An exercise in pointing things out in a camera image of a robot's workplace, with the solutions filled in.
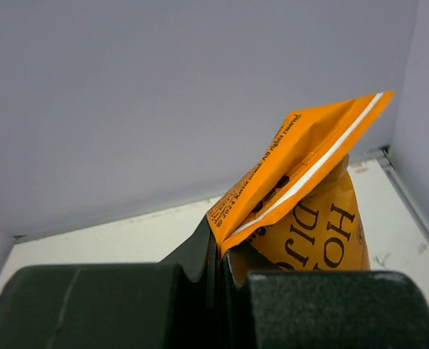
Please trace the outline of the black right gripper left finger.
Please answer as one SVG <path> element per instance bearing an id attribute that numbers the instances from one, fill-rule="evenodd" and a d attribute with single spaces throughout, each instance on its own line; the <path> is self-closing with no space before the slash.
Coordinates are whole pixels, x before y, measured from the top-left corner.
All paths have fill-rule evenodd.
<path id="1" fill-rule="evenodd" d="M 160 262 L 34 265 L 0 294 L 0 348 L 211 348 L 206 220 Z"/>

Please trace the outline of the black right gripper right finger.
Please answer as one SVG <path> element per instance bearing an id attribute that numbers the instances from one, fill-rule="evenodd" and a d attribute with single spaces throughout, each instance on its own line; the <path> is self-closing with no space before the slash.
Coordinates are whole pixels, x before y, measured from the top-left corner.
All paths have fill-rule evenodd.
<path id="1" fill-rule="evenodd" d="M 393 271 L 284 271 L 251 251 L 222 261 L 232 348 L 429 348 L 429 306 Z"/>

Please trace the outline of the orange chips bag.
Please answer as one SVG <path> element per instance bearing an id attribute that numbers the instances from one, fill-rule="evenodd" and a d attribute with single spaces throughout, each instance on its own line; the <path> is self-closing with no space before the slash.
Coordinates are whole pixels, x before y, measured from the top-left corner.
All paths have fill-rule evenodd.
<path id="1" fill-rule="evenodd" d="M 291 112 L 207 212 L 220 254 L 247 243 L 284 270 L 369 270 L 349 155 L 392 98 L 378 92 Z"/>

